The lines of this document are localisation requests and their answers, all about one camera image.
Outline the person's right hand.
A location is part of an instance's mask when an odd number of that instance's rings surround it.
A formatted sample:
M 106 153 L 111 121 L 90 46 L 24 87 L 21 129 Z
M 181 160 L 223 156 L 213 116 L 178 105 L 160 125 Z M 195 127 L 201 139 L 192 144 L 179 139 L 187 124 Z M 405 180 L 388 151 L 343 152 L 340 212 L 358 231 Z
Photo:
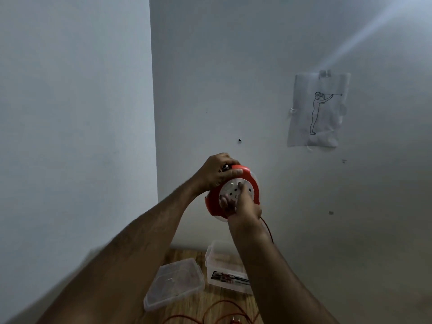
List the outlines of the person's right hand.
M 261 207 L 254 203 L 248 187 L 244 183 L 240 182 L 238 183 L 237 191 L 239 192 L 239 195 L 235 200 L 235 210 L 224 211 L 230 231 L 262 226 Z

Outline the person's left hand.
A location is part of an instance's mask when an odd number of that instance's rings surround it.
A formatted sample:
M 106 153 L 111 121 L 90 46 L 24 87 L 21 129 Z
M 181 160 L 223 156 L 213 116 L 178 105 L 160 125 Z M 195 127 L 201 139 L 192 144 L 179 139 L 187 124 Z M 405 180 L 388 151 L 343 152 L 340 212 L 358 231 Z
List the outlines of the person's left hand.
M 208 157 L 191 179 L 196 194 L 200 195 L 231 180 L 221 179 L 221 173 L 233 169 L 233 165 L 240 165 L 240 163 L 228 153 L 219 153 Z

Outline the red white extension cord reel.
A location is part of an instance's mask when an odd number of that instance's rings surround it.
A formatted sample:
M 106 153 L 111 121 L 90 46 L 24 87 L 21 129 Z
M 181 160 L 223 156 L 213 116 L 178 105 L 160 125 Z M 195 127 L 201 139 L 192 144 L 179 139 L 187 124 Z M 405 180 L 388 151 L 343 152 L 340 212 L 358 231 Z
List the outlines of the red white extension cord reel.
M 227 217 L 220 207 L 220 197 L 228 195 L 230 200 L 237 201 L 240 195 L 239 183 L 248 188 L 248 192 L 254 203 L 260 204 L 260 185 L 254 173 L 248 167 L 239 164 L 225 165 L 223 172 L 230 169 L 241 169 L 243 173 L 238 178 L 225 180 L 219 186 L 211 189 L 204 198 L 209 214 L 222 222 L 227 222 Z

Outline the person's left forearm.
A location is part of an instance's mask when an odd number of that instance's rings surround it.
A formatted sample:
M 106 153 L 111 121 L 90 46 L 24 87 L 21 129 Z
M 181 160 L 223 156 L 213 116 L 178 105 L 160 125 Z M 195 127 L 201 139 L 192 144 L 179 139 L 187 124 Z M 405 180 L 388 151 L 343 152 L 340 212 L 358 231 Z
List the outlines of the person's left forearm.
M 194 175 L 116 235 L 36 324 L 123 324 L 142 301 L 189 204 L 207 191 Z

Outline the person's right forearm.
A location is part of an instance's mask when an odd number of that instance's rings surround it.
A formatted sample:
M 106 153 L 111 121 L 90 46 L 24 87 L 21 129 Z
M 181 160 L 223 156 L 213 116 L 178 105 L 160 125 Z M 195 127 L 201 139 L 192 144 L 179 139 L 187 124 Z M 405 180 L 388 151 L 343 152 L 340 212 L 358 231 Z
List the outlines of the person's right forearm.
M 257 218 L 228 225 L 264 324 L 339 324 L 291 270 Z

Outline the clear plastic storage box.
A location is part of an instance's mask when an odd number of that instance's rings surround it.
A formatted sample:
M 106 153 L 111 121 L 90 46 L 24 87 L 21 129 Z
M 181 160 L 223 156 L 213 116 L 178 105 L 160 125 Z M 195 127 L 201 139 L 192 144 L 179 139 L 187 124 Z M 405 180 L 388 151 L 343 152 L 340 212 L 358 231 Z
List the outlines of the clear plastic storage box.
M 250 281 L 233 242 L 214 240 L 205 254 L 210 285 L 252 295 Z

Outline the clear plastic container lid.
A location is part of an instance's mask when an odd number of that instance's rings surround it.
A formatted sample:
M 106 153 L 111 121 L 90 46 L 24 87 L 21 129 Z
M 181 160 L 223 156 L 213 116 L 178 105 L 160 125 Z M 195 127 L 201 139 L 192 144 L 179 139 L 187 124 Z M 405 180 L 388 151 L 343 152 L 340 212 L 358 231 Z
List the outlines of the clear plastic container lid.
M 143 308 L 146 312 L 157 310 L 202 292 L 205 285 L 202 270 L 193 258 L 163 265 L 143 300 Z

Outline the paper sheet with line drawing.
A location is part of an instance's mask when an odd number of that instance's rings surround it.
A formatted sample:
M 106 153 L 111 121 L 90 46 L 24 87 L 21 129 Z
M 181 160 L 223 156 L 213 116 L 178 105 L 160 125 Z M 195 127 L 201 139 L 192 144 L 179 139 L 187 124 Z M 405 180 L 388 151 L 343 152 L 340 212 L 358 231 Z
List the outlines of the paper sheet with line drawing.
M 295 75 L 289 147 L 336 148 L 351 74 L 320 70 Z

